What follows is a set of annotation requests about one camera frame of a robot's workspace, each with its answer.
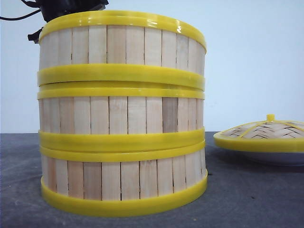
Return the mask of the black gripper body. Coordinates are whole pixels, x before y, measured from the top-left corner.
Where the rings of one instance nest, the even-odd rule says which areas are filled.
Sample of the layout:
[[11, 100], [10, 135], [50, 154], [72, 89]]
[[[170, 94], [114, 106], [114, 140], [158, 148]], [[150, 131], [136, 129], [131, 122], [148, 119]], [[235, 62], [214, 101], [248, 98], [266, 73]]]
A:
[[22, 1], [32, 8], [40, 8], [46, 22], [67, 14], [103, 10], [109, 4], [107, 0], [35, 0]]

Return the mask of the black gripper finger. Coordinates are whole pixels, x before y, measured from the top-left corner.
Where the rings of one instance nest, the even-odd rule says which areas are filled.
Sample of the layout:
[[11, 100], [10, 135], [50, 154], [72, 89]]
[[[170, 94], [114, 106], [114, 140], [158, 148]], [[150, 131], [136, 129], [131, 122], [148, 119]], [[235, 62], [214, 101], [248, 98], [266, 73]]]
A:
[[28, 34], [28, 41], [33, 41], [35, 44], [39, 42], [39, 35], [43, 28], [39, 29], [38, 31], [34, 32], [33, 34]]

